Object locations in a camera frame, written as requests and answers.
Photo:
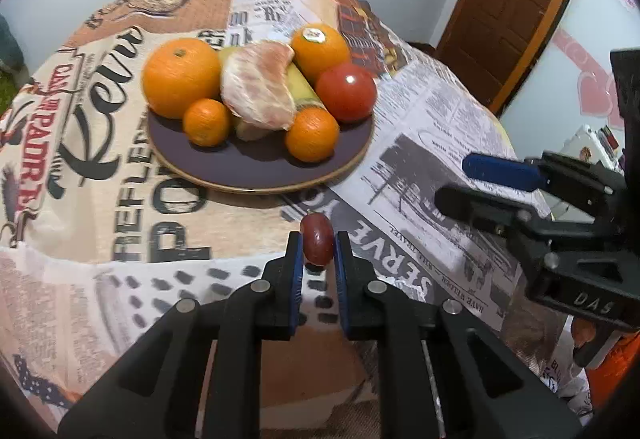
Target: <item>table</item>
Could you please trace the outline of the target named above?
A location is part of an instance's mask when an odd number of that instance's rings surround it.
[[[181,36],[216,49],[287,41],[318,21],[337,28],[353,61],[378,77],[374,139],[347,178],[246,197],[191,184],[156,161],[140,90],[155,47]],[[504,130],[366,2],[116,0],[37,70],[0,130],[1,358],[52,428],[177,300],[217,300],[257,278],[308,212],[349,231],[354,252],[413,298],[457,298],[496,330],[525,306],[510,309],[520,270],[501,243],[433,204],[439,186],[471,183],[460,169],[469,151],[514,156]],[[476,186],[547,209],[541,197]],[[305,267],[302,326],[292,342],[263,346],[268,435],[378,432],[375,349],[342,337],[332,278]],[[522,334],[505,337],[536,365],[561,328],[543,314],[529,329],[542,328],[535,351],[524,351]]]

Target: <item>green plant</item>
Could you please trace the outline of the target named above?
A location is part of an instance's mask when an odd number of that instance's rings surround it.
[[[0,115],[9,107],[17,93],[14,79],[0,70]]]

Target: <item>pink heart decoration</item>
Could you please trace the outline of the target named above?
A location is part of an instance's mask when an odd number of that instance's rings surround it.
[[[613,108],[607,118],[607,124],[611,128],[625,128],[625,121],[620,117],[620,111],[618,110],[618,95],[616,94],[616,85],[613,85],[613,91],[611,92],[611,100],[613,102]]]
[[[586,115],[604,117],[612,110],[611,96],[598,83],[593,72],[583,71],[578,76],[578,99],[580,111]]]

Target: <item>blue handle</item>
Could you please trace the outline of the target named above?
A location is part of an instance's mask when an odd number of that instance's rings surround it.
[[[540,173],[537,165],[493,155],[471,153],[462,160],[462,170],[471,179],[500,184],[524,192],[533,192],[546,184],[546,178]]]

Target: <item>banana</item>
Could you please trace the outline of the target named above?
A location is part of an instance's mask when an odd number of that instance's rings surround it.
[[[237,51],[240,47],[222,47],[222,49],[218,50],[218,58],[220,60],[220,66],[225,68],[226,59],[231,56],[235,51]]]
[[[309,82],[306,81],[306,78],[295,64],[290,64],[289,67],[287,67],[287,88],[289,89],[289,94],[293,97],[293,101],[296,103],[296,109],[298,109],[298,111],[308,106],[324,108],[324,104],[322,104],[318,95],[316,95],[311,85],[309,85]]]

